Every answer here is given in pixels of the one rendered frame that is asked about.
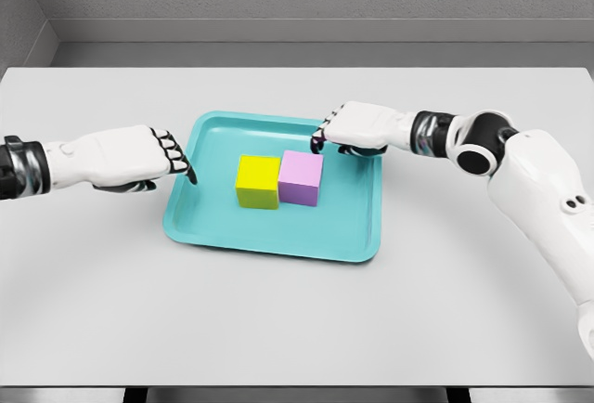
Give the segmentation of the pink cube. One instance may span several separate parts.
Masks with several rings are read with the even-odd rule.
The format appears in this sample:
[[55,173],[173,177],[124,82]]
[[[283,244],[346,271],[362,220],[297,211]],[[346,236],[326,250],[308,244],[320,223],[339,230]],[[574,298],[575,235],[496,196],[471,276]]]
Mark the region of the pink cube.
[[279,200],[317,206],[322,169],[322,155],[285,150],[278,175]]

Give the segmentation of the teal rectangular tray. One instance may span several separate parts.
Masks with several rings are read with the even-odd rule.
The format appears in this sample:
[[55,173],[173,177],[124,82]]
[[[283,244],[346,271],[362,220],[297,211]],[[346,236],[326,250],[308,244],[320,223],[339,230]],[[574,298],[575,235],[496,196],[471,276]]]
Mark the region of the teal rectangular tray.
[[235,181],[241,155],[307,152],[317,120],[211,111],[195,122],[186,155],[198,184],[178,177],[163,230],[194,245],[346,263],[371,259],[381,243],[382,159],[323,149],[317,206],[281,203],[276,210],[239,206]]

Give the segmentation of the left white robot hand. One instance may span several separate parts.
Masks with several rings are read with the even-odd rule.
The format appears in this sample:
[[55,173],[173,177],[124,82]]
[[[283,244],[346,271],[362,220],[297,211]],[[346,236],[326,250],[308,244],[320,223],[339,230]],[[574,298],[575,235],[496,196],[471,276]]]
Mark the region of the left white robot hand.
[[85,180],[110,191],[155,189],[155,181],[167,175],[184,175],[198,183],[189,159],[174,136],[147,125],[100,131],[87,136]]

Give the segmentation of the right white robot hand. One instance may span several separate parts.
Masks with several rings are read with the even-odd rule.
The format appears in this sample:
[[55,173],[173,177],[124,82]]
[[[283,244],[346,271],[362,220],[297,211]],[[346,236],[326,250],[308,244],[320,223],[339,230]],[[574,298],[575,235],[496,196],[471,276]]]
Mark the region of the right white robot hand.
[[310,150],[319,154],[329,142],[339,146],[340,154],[382,155],[388,147],[389,124],[396,117],[396,111],[388,107],[347,101],[317,127],[310,138]]

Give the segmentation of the yellow cube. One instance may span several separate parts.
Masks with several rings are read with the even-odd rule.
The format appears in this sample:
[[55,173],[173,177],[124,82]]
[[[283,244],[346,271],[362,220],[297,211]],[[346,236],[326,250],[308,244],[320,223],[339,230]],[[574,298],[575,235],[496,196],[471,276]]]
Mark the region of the yellow cube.
[[276,210],[279,206],[279,157],[242,154],[235,183],[239,206],[242,208]]

